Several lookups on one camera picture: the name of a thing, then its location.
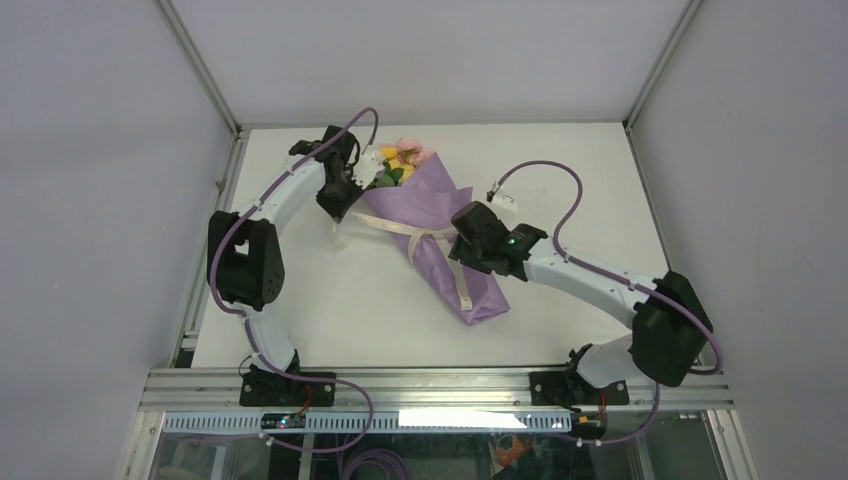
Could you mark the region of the pink purple wrapping paper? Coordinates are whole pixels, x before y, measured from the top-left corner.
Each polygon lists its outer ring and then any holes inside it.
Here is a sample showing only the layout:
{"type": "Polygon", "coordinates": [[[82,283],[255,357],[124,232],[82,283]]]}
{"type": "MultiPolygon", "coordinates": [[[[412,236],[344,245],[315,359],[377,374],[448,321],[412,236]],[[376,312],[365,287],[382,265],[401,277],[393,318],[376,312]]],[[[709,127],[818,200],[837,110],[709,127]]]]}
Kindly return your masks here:
{"type": "Polygon", "coordinates": [[[355,218],[391,234],[407,262],[463,323],[475,326],[510,310],[492,276],[448,258],[458,236],[451,217],[470,203],[472,189],[457,187],[438,155],[401,186],[369,187],[362,199],[372,213],[355,218]]]}

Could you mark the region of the pink fake flower stem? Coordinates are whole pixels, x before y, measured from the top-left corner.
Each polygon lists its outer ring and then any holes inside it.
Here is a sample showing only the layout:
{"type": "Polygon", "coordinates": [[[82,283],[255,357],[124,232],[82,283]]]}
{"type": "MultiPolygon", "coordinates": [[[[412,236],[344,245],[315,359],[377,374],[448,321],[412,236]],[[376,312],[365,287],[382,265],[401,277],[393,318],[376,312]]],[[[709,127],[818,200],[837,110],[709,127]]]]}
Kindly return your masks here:
{"type": "Polygon", "coordinates": [[[420,167],[434,155],[433,150],[424,147],[420,141],[413,138],[401,138],[395,147],[398,159],[415,168],[420,167]]]}

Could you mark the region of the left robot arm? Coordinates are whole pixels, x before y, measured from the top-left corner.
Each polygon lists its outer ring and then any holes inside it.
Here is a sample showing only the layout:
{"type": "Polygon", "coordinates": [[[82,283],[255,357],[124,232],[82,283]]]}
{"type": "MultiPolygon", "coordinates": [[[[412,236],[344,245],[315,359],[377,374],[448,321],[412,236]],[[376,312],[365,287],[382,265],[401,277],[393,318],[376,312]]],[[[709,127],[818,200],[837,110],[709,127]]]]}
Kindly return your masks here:
{"type": "Polygon", "coordinates": [[[242,321],[253,365],[269,372],[262,392],[277,406],[294,403],[301,392],[297,350],[279,312],[286,278],[280,234],[309,203],[340,223],[374,178],[364,173],[371,164],[361,161],[362,152],[353,133],[329,126],[320,139],[297,141],[276,178],[245,208],[218,210],[209,219],[207,282],[213,299],[242,321]]]}

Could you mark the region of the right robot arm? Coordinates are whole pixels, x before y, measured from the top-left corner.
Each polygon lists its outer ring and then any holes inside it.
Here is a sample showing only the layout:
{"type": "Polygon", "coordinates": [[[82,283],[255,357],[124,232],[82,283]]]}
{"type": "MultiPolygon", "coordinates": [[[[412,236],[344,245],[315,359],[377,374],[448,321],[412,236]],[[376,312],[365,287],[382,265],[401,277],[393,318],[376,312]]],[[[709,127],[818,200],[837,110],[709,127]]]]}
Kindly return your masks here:
{"type": "Polygon", "coordinates": [[[478,201],[456,212],[451,224],[458,238],[449,256],[461,265],[562,291],[628,329],[618,339],[571,353],[564,390],[575,404],[588,405],[604,387],[633,377],[678,387],[714,339],[691,283],[676,272],[652,278],[592,262],[539,228],[519,224],[508,229],[478,201]]]}

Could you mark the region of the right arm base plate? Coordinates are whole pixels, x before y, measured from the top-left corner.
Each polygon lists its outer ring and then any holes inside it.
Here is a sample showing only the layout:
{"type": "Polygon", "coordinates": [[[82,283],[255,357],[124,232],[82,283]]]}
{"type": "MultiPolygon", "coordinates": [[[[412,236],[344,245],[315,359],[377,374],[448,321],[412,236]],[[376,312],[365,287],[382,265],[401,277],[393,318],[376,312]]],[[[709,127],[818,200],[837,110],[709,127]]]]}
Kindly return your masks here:
{"type": "Polygon", "coordinates": [[[577,373],[561,370],[536,370],[528,373],[531,403],[534,406],[624,406],[630,403],[626,383],[617,381],[606,387],[591,386],[577,373]]]}

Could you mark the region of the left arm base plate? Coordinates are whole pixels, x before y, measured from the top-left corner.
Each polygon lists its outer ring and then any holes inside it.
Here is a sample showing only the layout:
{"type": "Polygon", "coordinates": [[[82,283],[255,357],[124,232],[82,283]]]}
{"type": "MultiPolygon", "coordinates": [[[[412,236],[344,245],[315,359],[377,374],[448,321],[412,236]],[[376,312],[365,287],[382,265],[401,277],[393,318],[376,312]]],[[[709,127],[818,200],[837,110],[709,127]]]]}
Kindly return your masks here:
{"type": "Polygon", "coordinates": [[[239,405],[242,407],[332,407],[335,403],[332,372],[301,372],[307,381],[252,369],[242,376],[239,405]]]}

